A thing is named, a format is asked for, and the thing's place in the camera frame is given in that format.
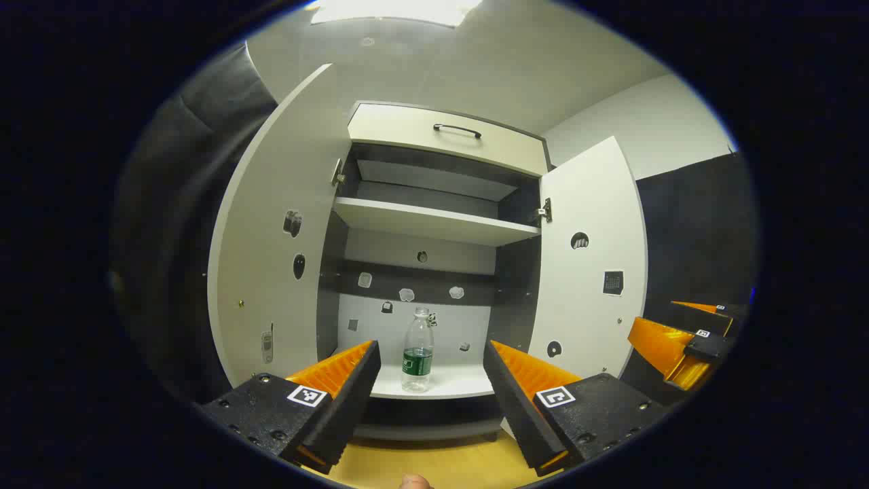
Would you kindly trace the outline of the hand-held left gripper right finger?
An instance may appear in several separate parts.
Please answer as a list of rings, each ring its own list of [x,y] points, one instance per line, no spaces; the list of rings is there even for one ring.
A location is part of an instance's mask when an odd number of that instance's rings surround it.
[[[525,461],[539,476],[602,457],[667,414],[610,374],[580,378],[494,340],[487,341],[482,365]]]

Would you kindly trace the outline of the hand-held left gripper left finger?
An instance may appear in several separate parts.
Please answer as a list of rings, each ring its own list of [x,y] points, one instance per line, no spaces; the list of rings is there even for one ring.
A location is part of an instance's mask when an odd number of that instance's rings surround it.
[[[381,367],[378,341],[367,340],[288,378],[255,374],[201,409],[254,449],[326,475],[354,436]]]

